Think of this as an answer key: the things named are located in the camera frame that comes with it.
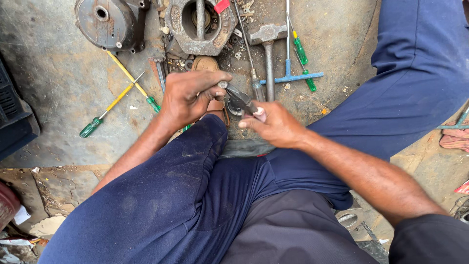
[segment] hammer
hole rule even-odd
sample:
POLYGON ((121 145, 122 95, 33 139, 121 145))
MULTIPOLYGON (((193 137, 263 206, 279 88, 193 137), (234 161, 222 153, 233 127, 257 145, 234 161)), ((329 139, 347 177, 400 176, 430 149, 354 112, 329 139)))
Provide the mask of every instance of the hammer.
POLYGON ((256 28, 253 31, 249 31, 247 39, 249 44, 258 45, 261 44, 265 49, 265 71, 267 74, 267 101, 275 101, 275 88, 274 88, 274 75, 273 75, 273 57, 272 57, 272 45, 276 39, 284 39, 287 37, 288 27, 287 23, 275 23, 265 24, 256 28))

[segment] navy blue trousers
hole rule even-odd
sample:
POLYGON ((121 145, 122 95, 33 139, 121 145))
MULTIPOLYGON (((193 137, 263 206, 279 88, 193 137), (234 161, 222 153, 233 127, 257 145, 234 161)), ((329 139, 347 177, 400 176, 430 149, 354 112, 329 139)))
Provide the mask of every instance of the navy blue trousers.
MULTIPOLYGON (((376 77, 308 128, 388 160, 467 100, 468 44, 461 0, 383 0, 376 77)), ((306 189, 351 205, 349 187, 301 151, 217 160, 226 140, 207 115, 78 206, 39 263, 218 263, 258 198, 306 189)))

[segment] brown cloth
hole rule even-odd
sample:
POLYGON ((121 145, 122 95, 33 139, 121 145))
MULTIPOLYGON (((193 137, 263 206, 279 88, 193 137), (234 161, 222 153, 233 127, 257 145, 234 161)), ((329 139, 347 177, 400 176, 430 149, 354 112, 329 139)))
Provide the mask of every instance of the brown cloth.
MULTIPOLYGON (((454 125, 456 122, 449 122, 446 125, 454 125)), ((469 119, 462 124, 469 124, 469 119)), ((469 152, 469 129, 443 129, 443 137, 439 144, 444 148, 459 148, 469 152)))

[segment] concrete floor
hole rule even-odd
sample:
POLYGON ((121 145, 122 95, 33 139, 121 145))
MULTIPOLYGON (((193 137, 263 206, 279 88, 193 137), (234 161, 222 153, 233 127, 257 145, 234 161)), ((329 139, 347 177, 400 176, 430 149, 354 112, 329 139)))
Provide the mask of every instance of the concrete floor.
MULTIPOLYGON (((0 179, 12 183, 21 195, 21 182, 36 183, 39 192, 22 197, 28 211, 37 212, 32 221, 39 221, 56 212, 68 214, 86 199, 122 153, 136 140, 154 116, 137 91, 130 91, 106 117, 92 136, 81 139, 78 134, 93 117, 100 115, 129 83, 114 62, 89 43, 75 27, 74 0, 61 2, 14 0, 0 2, 0 51, 7 61, 23 98, 34 109, 42 134, 0 162, 0 179), (130 105, 138 109, 130 110, 130 105), (30 171, 40 167, 39 173, 30 171)), ((256 0, 251 26, 277 22, 285 11, 283 1, 256 0)), ((330 0, 310 2, 292 0, 291 16, 310 59, 311 72, 324 72, 317 78, 318 90, 311 93, 303 81, 292 82, 290 89, 277 84, 277 98, 303 124, 312 123, 344 101, 363 82, 373 77, 376 69, 370 57, 377 42, 380 1, 330 0)), ((162 92, 146 60, 163 53, 155 1, 147 13, 146 48, 118 58, 133 75, 146 71, 139 83, 162 101, 162 92)), ((253 47, 255 67, 261 77, 263 48, 253 47)), ((285 41, 274 45, 275 76, 285 75, 285 41)), ((247 53, 235 46, 218 57, 220 68, 232 72, 235 83, 247 93, 249 62, 247 53), (233 54, 241 51, 240 60, 233 54)), ((292 74, 301 74, 292 57, 292 74)), ((231 139, 254 138, 255 134, 237 128, 232 117, 231 139)), ((460 195, 453 192, 469 177, 469 156, 460 150, 438 146, 440 131, 434 130, 418 142, 395 155, 391 162, 411 173, 429 194, 445 209, 450 209, 460 195)), ((393 229, 365 201, 365 221, 379 239, 392 239, 393 229)), ((28 231, 28 225, 22 230, 28 231)), ((369 239, 361 230, 352 232, 357 241, 369 239)), ((389 248, 390 241, 385 243, 389 248)))

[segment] man's left hand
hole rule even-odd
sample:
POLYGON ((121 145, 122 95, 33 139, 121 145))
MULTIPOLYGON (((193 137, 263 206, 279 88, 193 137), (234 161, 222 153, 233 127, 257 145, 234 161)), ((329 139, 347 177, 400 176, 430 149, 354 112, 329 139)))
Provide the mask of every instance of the man's left hand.
POLYGON ((166 91, 160 118, 170 129, 178 130, 200 119, 212 99, 223 100, 226 90, 217 86, 219 81, 233 77, 225 71, 197 70, 171 73, 166 78, 166 91))

